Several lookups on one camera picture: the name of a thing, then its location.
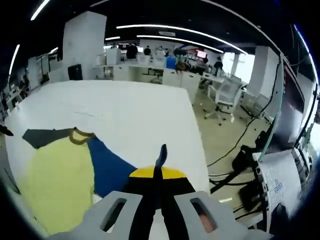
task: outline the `floor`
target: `floor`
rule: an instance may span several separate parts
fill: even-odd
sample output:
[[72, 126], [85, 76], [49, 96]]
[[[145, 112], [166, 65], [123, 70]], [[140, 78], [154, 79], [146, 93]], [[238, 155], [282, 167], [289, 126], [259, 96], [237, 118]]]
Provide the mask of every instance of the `floor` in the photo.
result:
[[[218, 119], [214, 116], [204, 119], [206, 113], [203, 109], [214, 110], [215, 104], [201, 90], [198, 91], [195, 103], [193, 104], [194, 114], [197, 119], [199, 131], [201, 133], [202, 144], [205, 152], [207, 165], [213, 163], [218, 158], [225, 155], [232, 149], [239, 137], [246, 128], [246, 124], [251, 120], [248, 114], [241, 108], [237, 107], [234, 112], [234, 122], [231, 123], [230, 116], [225, 115], [226, 121], [219, 126]], [[255, 139], [261, 131], [266, 131], [270, 124], [265, 119], [256, 119], [248, 128], [247, 132], [235, 148], [225, 158], [210, 166], [208, 171], [210, 174], [225, 174], [232, 171], [232, 161], [238, 154], [241, 145], [254, 147]], [[215, 177], [214, 180], [222, 180], [225, 176]], [[254, 179], [252, 172], [244, 173], [235, 178], [232, 183], [247, 182]], [[241, 206], [241, 200], [238, 196], [238, 191], [243, 186], [224, 186], [211, 195], [211, 198], [216, 201], [222, 201], [228, 204], [231, 208]], [[240, 216], [245, 212], [244, 209], [238, 211], [235, 215]], [[241, 218], [241, 221], [247, 221], [254, 215]]]

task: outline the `chair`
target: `chair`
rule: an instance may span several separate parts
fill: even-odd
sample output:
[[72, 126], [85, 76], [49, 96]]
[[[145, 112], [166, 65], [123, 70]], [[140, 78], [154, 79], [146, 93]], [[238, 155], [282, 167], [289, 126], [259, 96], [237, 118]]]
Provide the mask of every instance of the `chair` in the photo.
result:
[[204, 119], [212, 115], [216, 115], [219, 119], [219, 126], [222, 125], [222, 121], [225, 118], [221, 118], [220, 113], [230, 114], [231, 122], [234, 121], [233, 112], [239, 102], [239, 98], [243, 91], [243, 84], [240, 81], [226, 78], [218, 89], [215, 89], [212, 85], [208, 86], [207, 96], [216, 104], [214, 111], [205, 115]]

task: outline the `led light strip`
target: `led light strip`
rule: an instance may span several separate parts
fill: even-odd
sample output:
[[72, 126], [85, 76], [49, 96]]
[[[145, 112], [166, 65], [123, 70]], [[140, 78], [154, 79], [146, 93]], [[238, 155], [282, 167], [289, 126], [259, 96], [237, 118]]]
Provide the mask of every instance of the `led light strip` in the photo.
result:
[[58, 47], [52, 49], [52, 50], [50, 51], [50, 54], [54, 53], [54, 52], [57, 51], [57, 50], [58, 50]]
[[108, 41], [108, 40], [114, 40], [114, 39], [120, 39], [120, 37], [119, 36], [107, 37], [105, 40]]
[[199, 46], [202, 46], [207, 49], [212, 49], [212, 50], [217, 51], [222, 54], [224, 53], [223, 51], [216, 49], [212, 46], [207, 46], [202, 43], [198, 43], [195, 41], [189, 41], [189, 40], [185, 40], [185, 39], [181, 39], [181, 38], [175, 38], [175, 37], [170, 37], [170, 36], [156, 36], [156, 35], [137, 35], [136, 37], [137, 38], [168, 39], [168, 40], [180, 41], [180, 42], [185, 42], [185, 43], [189, 43], [189, 44], [199, 45]]
[[191, 30], [191, 29], [187, 29], [187, 28], [183, 28], [183, 27], [178, 27], [178, 26], [168, 26], [168, 25], [159, 25], [159, 24], [133, 24], [133, 25], [123, 25], [123, 26], [117, 26], [116, 27], [117, 29], [127, 29], [127, 28], [166, 28], [166, 29], [175, 29], [175, 30], [181, 30], [181, 31], [185, 31], [185, 32], [190, 32], [190, 33], [194, 33], [194, 34], [199, 34], [199, 35], [202, 35], [202, 36], [205, 36], [205, 37], [208, 37], [208, 38], [211, 38], [211, 39], [214, 39], [214, 40], [217, 40], [221, 43], [224, 43], [224, 44], [227, 44], [229, 45], [230, 47], [244, 53], [244, 54], [248, 54], [246, 51], [242, 50], [241, 48], [225, 41], [225, 40], [222, 40], [218, 37], [215, 37], [215, 36], [212, 36], [212, 35], [209, 35], [209, 34], [206, 34], [206, 33], [203, 33], [203, 32], [200, 32], [200, 31], [195, 31], [195, 30]]
[[303, 45], [304, 45], [306, 51], [308, 52], [308, 55], [309, 55], [309, 58], [310, 58], [310, 62], [311, 62], [311, 65], [312, 65], [312, 70], [313, 70], [314, 78], [315, 78], [316, 82], [319, 83], [319, 82], [318, 82], [318, 74], [317, 74], [317, 70], [316, 70], [316, 65], [315, 65], [314, 59], [313, 59], [313, 57], [312, 57], [312, 55], [311, 55], [311, 53], [310, 53], [310, 51], [309, 51], [309, 47], [308, 47], [308, 45], [307, 45], [304, 37], [303, 37], [303, 36], [301, 35], [301, 33], [299, 32], [297, 26], [296, 26], [295, 24], [294, 24], [293, 26], [294, 26], [296, 32], [298, 33], [299, 37], [301, 38], [301, 40], [302, 40], [302, 42], [303, 42]]
[[41, 12], [41, 10], [48, 4], [50, 0], [44, 0], [41, 5], [38, 7], [38, 9], [34, 12], [34, 14], [31, 17], [31, 21], [35, 20], [38, 14]]
[[16, 59], [16, 56], [17, 56], [17, 53], [18, 53], [19, 48], [20, 48], [20, 44], [18, 44], [18, 45], [15, 47], [14, 54], [13, 54], [13, 57], [12, 57], [12, 60], [11, 60], [10, 69], [9, 69], [9, 76], [11, 75], [11, 71], [12, 71], [12, 68], [13, 68], [13, 66], [14, 66], [14, 62], [15, 62], [15, 59]]

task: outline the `ceiling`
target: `ceiling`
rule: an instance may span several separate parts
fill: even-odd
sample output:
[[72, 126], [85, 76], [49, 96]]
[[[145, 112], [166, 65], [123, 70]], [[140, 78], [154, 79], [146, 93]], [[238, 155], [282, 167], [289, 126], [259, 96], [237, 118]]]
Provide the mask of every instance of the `ceiling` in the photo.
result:
[[[122, 40], [136, 39], [137, 34], [159, 35], [162, 28], [126, 28], [116, 26], [131, 24], [162, 24], [192, 29], [221, 38], [254, 54], [256, 45], [274, 46], [255, 28], [220, 7], [201, 0], [108, 0], [90, 7], [99, 0], [51, 0], [34, 21], [30, 21], [34, 11], [43, 0], [28, 0], [19, 3], [6, 2], [6, 9], [0, 14], [2, 37], [0, 39], [0, 81], [6, 80], [12, 56], [17, 44], [17, 54], [13, 72], [24, 66], [28, 58], [48, 53], [62, 45], [64, 24], [75, 16], [92, 11], [107, 16], [105, 37], [121, 36]], [[256, 0], [215, 0], [216, 3], [237, 12], [264, 31], [287, 56], [290, 63], [300, 62], [308, 53], [291, 24], [298, 26], [313, 53], [317, 52], [317, 38], [312, 36], [312, 17], [310, 5], [288, 5], [287, 1]], [[301, 14], [304, 9], [308, 16]], [[225, 52], [237, 52], [221, 42], [194, 33], [174, 30], [176, 38], [187, 39], [221, 49]], [[306, 57], [299, 65], [299, 72], [313, 78], [309, 59]]]

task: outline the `yellow cloth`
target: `yellow cloth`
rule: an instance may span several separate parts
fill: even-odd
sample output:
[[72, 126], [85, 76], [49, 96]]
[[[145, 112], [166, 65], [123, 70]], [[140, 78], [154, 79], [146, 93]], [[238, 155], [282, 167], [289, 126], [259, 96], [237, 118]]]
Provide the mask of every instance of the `yellow cloth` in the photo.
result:
[[92, 205], [94, 168], [88, 145], [66, 137], [38, 149], [18, 186], [50, 235], [73, 229]]

